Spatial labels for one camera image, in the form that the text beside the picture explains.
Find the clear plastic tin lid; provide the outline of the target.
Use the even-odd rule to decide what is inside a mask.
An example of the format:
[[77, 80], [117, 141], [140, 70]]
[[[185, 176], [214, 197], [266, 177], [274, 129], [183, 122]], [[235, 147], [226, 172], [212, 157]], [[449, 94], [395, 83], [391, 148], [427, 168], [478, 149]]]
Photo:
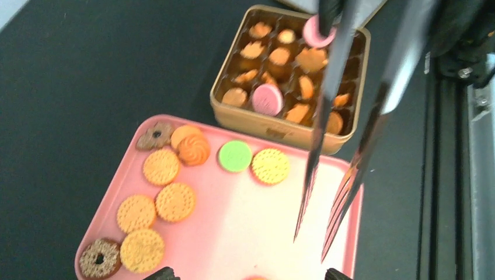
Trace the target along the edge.
[[[280, 3], [297, 11], [316, 14], [323, 8], [324, 14], [336, 11], [336, 23], [340, 20], [341, 5], [348, 1], [279, 0]], [[355, 26], [364, 27], [373, 16], [387, 3], [387, 0], [358, 1], [355, 8]]]

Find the gold cookie tin box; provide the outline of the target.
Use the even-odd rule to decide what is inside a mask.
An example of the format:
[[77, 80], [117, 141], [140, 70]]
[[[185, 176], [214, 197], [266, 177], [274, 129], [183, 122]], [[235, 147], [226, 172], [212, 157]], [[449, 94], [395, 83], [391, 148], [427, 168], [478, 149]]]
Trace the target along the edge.
[[[311, 147], [315, 109], [323, 73], [308, 65], [302, 31], [309, 15], [266, 5], [250, 7], [210, 90], [215, 119], [225, 128], [302, 149]], [[275, 116], [254, 111], [247, 99], [234, 107], [222, 102], [233, 88], [248, 96], [262, 84], [281, 92], [283, 109]]]

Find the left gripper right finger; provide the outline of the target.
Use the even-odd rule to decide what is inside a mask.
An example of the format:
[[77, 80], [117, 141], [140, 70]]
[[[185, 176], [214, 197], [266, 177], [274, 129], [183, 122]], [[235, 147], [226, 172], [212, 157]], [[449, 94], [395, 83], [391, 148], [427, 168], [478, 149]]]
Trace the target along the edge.
[[338, 271], [335, 268], [329, 268], [325, 274], [325, 280], [353, 280], [346, 274]]

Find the pink round cookie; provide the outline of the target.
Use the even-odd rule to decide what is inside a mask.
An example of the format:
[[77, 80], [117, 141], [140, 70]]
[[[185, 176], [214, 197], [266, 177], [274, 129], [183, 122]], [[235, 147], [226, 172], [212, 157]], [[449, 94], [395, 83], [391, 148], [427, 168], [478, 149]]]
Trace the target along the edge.
[[278, 87], [265, 83], [258, 86], [251, 96], [255, 112], [268, 116], [276, 116], [283, 109], [283, 96]]
[[328, 36], [323, 37], [319, 33], [319, 16], [313, 15], [304, 24], [302, 36], [308, 46], [312, 48], [324, 48], [335, 38], [336, 28], [332, 27]]

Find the pink plastic tray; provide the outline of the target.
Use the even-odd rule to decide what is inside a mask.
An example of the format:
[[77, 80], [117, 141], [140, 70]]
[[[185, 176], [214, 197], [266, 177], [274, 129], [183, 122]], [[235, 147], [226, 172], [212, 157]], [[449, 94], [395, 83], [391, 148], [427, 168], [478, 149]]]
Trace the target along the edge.
[[[181, 169], [177, 181], [194, 188], [197, 204], [184, 221], [157, 219], [154, 230], [165, 242], [161, 267], [181, 279], [323, 279], [329, 268], [354, 275], [363, 194], [342, 221], [325, 260], [321, 260], [327, 219], [348, 163], [322, 156], [311, 201], [299, 234], [294, 235], [307, 153], [286, 145], [198, 124], [212, 153], [205, 164]], [[229, 173], [217, 162], [219, 148], [231, 140], [253, 152], [284, 152], [291, 171], [280, 184], [259, 183], [250, 170]]]

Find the green round cookie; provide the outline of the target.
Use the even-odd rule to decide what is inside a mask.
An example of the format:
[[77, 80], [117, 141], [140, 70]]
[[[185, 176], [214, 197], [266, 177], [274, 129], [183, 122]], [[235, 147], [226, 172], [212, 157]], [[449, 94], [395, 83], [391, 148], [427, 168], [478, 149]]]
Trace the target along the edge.
[[253, 153], [246, 142], [233, 140], [225, 143], [218, 151], [218, 163], [226, 171], [239, 173], [251, 164]]

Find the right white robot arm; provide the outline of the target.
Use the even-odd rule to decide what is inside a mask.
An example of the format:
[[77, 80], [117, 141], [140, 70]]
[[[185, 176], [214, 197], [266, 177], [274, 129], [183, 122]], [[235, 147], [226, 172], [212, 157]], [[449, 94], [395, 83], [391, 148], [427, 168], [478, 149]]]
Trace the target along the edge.
[[494, 1], [441, 1], [430, 27], [430, 55], [439, 75], [475, 88], [494, 76], [486, 55], [494, 50]]

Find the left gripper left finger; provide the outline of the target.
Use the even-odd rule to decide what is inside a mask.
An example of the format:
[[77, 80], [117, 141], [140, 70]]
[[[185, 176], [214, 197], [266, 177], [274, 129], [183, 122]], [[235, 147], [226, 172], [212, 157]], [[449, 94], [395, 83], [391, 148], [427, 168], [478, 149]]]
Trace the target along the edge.
[[181, 278], [175, 275], [173, 268], [163, 267], [143, 280], [181, 280]]

